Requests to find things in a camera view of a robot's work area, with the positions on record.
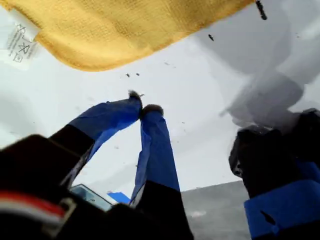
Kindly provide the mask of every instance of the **white surface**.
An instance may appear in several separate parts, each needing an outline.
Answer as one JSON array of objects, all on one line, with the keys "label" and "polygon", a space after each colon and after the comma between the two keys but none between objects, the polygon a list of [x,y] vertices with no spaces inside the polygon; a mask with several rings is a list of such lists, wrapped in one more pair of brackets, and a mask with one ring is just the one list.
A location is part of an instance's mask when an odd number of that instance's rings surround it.
[{"label": "white surface", "polygon": [[[90,106],[133,89],[145,94],[145,105],[164,108],[182,191],[237,180],[228,163],[234,122],[285,130],[288,109],[320,109],[320,0],[263,3],[267,21],[252,5],[110,71],[72,69],[45,49],[28,71],[0,63],[0,146],[33,133],[48,137]],[[137,122],[110,139],[75,184],[130,196],[140,150]]]}]

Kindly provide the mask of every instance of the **gray floor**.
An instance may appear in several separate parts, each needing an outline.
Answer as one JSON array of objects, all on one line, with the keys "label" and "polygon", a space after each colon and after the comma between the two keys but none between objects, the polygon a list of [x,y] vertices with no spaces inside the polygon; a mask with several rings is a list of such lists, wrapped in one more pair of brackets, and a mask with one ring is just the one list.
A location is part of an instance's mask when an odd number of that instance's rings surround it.
[{"label": "gray floor", "polygon": [[244,210],[248,199],[242,181],[182,193],[185,212],[196,240],[249,240]]}]

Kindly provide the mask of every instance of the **black fabric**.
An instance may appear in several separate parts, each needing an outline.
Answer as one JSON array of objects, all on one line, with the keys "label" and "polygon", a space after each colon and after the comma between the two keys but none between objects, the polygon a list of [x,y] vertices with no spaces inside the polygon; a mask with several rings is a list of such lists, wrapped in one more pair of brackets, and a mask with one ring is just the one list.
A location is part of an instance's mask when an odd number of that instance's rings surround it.
[{"label": "black fabric", "polygon": [[282,229],[278,235],[266,234],[253,240],[318,240],[320,221]]},{"label": "black fabric", "polygon": [[237,154],[243,183],[250,198],[303,179],[280,131],[255,135],[251,142],[248,141],[249,134],[241,133],[245,144]]},{"label": "black fabric", "polygon": [[147,180],[135,209],[168,228],[177,239],[194,239],[179,191]]},{"label": "black fabric", "polygon": [[72,125],[64,126],[49,139],[80,157],[86,154],[95,143],[91,137]]}]

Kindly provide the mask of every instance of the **black object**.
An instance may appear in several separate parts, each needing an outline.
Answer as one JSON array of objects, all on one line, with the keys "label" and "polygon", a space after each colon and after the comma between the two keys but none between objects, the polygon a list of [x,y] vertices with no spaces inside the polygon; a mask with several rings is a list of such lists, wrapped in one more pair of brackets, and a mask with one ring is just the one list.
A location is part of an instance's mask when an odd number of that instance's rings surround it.
[{"label": "black object", "polygon": [[320,112],[308,109],[289,134],[250,126],[238,132],[229,156],[230,169],[243,179],[251,198],[300,180],[295,160],[320,167],[318,137]]},{"label": "black object", "polygon": [[1,234],[10,239],[193,240],[181,193],[146,181],[132,206],[117,204],[107,212],[69,191],[86,164],[94,140],[67,125],[48,139],[31,135],[0,151],[0,190],[25,193],[59,205],[70,215],[53,229],[17,215],[0,214]]},{"label": "black object", "polygon": [[261,18],[263,20],[267,20],[268,17],[267,17],[267,15],[265,13],[264,6],[262,5],[261,1],[257,0],[255,3],[256,3],[256,6],[257,6],[257,8],[258,8],[258,10],[260,12]]}]

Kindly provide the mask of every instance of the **red stripe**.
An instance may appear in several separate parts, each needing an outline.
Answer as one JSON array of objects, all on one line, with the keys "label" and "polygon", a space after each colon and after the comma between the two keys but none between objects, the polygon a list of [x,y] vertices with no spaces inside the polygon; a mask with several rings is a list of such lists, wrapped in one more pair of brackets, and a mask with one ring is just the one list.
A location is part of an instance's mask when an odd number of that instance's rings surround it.
[{"label": "red stripe", "polygon": [[0,191],[0,202],[3,200],[31,205],[33,208],[37,208],[51,214],[56,214],[60,217],[63,217],[65,214],[63,208],[58,205],[20,192]]}]

